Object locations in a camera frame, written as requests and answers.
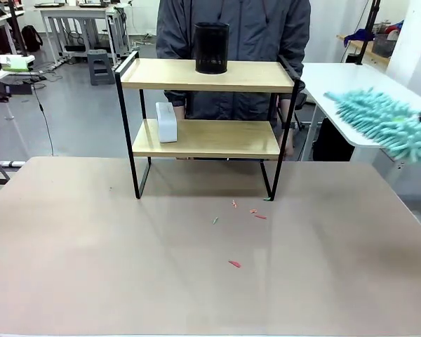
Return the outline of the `teal chenille duster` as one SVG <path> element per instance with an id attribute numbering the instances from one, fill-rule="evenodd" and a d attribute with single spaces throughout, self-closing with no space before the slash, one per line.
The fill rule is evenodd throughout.
<path id="1" fill-rule="evenodd" d="M 421 110 L 373 88 L 326 92 L 324 96 L 335 103 L 344 123 L 380 145 L 392 158 L 421 163 Z"/>

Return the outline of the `white desk with dark items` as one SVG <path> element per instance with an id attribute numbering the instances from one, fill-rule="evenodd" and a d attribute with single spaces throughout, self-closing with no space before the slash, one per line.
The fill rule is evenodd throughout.
<path id="1" fill-rule="evenodd" d="M 20 48 L 14 36 L 10 10 L 7 5 L 0 5 L 0 9 L 3 11 L 3 14 L 0 15 L 0 52 L 17 55 L 20 52 Z M 17 19 L 25 14 L 22 4 L 15 3 L 15 9 Z"/>

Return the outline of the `white desk with metal legs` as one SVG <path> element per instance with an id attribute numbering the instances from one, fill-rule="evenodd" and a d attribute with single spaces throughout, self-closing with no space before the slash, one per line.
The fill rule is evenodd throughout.
<path id="1" fill-rule="evenodd" d="M 40 14 L 56 67 L 71 58 L 86 58 L 90 50 L 105 49 L 114 67 L 129 52 L 127 4 L 33 6 Z"/>

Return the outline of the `wooden two-tier shelf black frame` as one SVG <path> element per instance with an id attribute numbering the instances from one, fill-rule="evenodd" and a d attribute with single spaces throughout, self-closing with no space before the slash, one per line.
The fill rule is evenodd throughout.
<path id="1" fill-rule="evenodd" d="M 146 90 L 176 90 L 225 93 L 268 93 L 269 112 L 281 117 L 281 98 L 295 102 L 300 91 L 300 78 L 283 56 L 276 62 L 230 61 L 223 74 L 201 74 L 193 60 L 141 58 L 133 52 L 114 73 L 119 97 L 121 118 L 131 168 L 133 190 L 141 198 L 151 169 L 147 166 L 142 176 L 137 175 L 135 158 L 151 161 L 160 158 L 248 159 L 259 163 L 267 191 L 274 200 L 286 141 L 278 143 L 269 120 L 266 121 L 209 121 L 185 120 L 178 124 L 178 140 L 162 145 L 155 132 L 154 120 L 148 119 L 145 107 Z M 124 89 L 138 91 L 142 125 L 136 137 L 131 137 Z"/>

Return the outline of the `person's left forearm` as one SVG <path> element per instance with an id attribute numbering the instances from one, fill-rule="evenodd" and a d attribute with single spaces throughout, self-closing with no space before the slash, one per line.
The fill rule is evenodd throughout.
<path id="1" fill-rule="evenodd" d="M 293 131 L 295 130 L 294 107 L 290 99 L 281 98 L 279 102 L 282 136 L 290 140 L 293 138 Z"/>

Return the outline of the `person's grey jacket torso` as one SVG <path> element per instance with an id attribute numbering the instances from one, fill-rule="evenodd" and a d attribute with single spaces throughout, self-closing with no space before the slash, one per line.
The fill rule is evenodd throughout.
<path id="1" fill-rule="evenodd" d="M 275 61 L 282 55 L 301 74 L 309 41 L 309 0 L 160 0 L 156 55 L 162 59 L 192 59 L 195 24 L 229 27 L 229 60 Z M 191 105 L 188 119 L 264 121 L 268 93 L 165 91 L 174 107 Z"/>

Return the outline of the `blue cloth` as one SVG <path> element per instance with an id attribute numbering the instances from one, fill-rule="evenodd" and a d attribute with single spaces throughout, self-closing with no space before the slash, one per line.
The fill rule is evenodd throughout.
<path id="1" fill-rule="evenodd" d="M 372 32 L 367 31 L 366 29 L 358 29 L 355 33 L 347 35 L 343 39 L 344 47 L 346 48 L 350 41 L 362 41 L 362 42 L 369 42 L 374 40 L 375 34 Z"/>

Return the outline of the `black backpack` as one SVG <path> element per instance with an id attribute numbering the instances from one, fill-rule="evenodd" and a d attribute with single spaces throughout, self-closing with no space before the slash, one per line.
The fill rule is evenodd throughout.
<path id="1" fill-rule="evenodd" d="M 30 53 L 39 51 L 44 44 L 41 36 L 32 25 L 24 26 L 22 28 L 21 34 L 22 34 L 22 38 L 24 40 L 26 49 Z"/>

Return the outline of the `black mesh pen holder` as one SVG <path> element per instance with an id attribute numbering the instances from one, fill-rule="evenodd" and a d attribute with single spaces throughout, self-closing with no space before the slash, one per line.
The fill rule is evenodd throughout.
<path id="1" fill-rule="evenodd" d="M 225 73 L 229 25 L 220 22 L 198 22 L 194 27 L 195 70 L 201 74 Z"/>

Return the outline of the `grey plastic step stool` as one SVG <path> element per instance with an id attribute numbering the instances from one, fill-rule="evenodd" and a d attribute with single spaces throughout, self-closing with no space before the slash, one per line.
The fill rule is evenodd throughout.
<path id="1" fill-rule="evenodd" d="M 106 50 L 89 50 L 87 52 L 87 61 L 92 86 L 98 86 L 100 83 L 115 84 L 112 64 Z"/>

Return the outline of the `grey mesh basket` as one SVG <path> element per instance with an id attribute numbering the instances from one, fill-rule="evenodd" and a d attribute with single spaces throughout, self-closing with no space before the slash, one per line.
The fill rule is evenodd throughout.
<path id="1" fill-rule="evenodd" d="M 394 52 L 397 38 L 390 39 L 388 34 L 376 34 L 372 52 L 383 58 L 390 58 Z"/>

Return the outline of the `white digital alarm clock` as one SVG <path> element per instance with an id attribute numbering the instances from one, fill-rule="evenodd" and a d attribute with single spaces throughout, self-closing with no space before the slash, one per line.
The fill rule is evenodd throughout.
<path id="1" fill-rule="evenodd" d="M 156 103 L 156 120 L 160 143 L 175 143 L 178 125 L 173 105 L 171 103 Z"/>

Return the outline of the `large white table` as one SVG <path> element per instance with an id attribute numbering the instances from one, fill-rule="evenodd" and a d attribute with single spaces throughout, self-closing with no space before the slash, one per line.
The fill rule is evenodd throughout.
<path id="1" fill-rule="evenodd" d="M 351 162 L 372 164 L 380 146 L 344 123 L 337 115 L 335 103 L 325 97 L 324 93 L 344 93 L 356 89 L 374 88 L 394 99 L 408 103 L 413 109 L 421 110 L 421 97 L 418 94 L 369 65 L 306 62 L 301 80 L 305 83 L 305 90 L 316 103 L 314 115 L 322 112 L 343 138 L 354 146 Z"/>

